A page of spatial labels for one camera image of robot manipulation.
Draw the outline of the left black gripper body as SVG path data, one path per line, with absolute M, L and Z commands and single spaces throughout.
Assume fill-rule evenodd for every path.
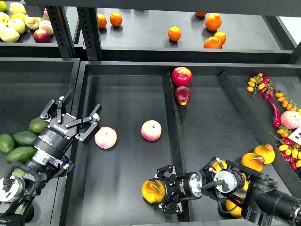
M 50 120 L 48 127 L 44 128 L 34 140 L 33 146 L 54 158 L 62 158 L 78 132 L 76 126 L 65 127 L 74 120 L 76 118 L 68 113 L 62 114 L 60 123 L 57 122 L 57 117 L 54 117 Z

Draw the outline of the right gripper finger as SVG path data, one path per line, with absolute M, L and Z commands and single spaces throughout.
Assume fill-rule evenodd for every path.
M 175 181 L 176 180 L 176 171 L 174 165 L 167 165 L 157 169 L 155 174 L 155 179 L 159 181 Z
M 183 213 L 182 201 L 174 199 L 163 199 L 160 202 L 154 202 L 153 205 L 158 206 L 165 214 L 180 214 Z

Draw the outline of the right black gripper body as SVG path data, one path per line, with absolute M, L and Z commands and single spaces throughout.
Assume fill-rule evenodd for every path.
M 202 178 L 197 173 L 172 174 L 166 186 L 166 202 L 198 200 L 202 197 Z

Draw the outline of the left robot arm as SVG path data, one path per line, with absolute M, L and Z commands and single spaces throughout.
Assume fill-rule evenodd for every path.
M 33 142 L 33 157 L 12 161 L 0 180 L 0 202 L 8 204 L 0 215 L 2 226 L 25 225 L 25 215 L 46 183 L 74 170 L 75 164 L 65 155 L 72 142 L 76 139 L 86 145 L 100 129 L 102 106 L 97 104 L 89 116 L 77 119 L 66 111 L 73 96 L 71 91 L 48 102 L 40 114 L 48 125 Z

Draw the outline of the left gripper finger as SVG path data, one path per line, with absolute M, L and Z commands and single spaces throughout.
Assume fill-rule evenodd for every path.
M 74 95 L 74 91 L 69 91 L 67 95 L 61 96 L 57 100 L 51 99 L 40 114 L 40 119 L 50 122 L 54 113 L 56 113 L 57 123 L 62 123 L 63 114 L 66 113 L 66 106 L 73 99 Z
M 101 110 L 102 106 L 97 104 L 89 116 L 81 119 L 75 119 L 65 124 L 65 128 L 68 130 L 73 127 L 76 128 L 75 132 L 71 135 L 71 138 L 76 138 L 84 145 L 87 145 L 100 129 L 99 112 Z

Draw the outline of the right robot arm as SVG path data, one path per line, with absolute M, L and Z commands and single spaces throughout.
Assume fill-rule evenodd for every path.
M 301 201 L 277 189 L 277 181 L 230 160 L 214 156 L 199 170 L 177 174 L 174 165 L 157 170 L 154 181 L 165 188 L 164 199 L 156 204 L 165 214 L 181 214 L 182 203 L 203 195 L 217 202 L 233 202 L 242 217 L 259 226 L 269 226 L 272 219 L 289 226 L 301 224 Z

